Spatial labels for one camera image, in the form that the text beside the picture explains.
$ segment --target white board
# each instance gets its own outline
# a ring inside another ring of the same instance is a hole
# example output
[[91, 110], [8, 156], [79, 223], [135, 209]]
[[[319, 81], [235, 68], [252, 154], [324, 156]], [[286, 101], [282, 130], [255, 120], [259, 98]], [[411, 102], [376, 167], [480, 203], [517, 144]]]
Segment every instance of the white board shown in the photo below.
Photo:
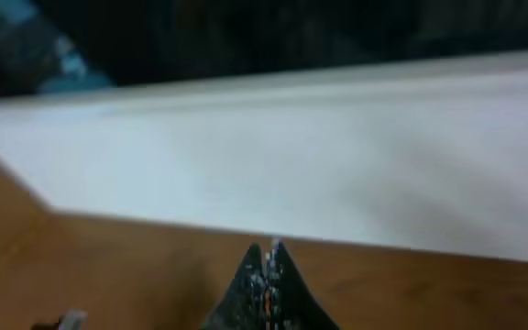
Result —
[[49, 207], [528, 260], [528, 53], [0, 104]]

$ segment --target wooden surface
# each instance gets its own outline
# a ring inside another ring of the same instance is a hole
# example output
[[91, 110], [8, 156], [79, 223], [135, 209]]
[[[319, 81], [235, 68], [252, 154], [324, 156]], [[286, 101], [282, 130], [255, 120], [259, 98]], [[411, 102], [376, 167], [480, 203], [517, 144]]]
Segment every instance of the wooden surface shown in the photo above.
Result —
[[[194, 329], [260, 236], [45, 212], [0, 170], [0, 329]], [[344, 329], [528, 329], [528, 264], [288, 241]]]

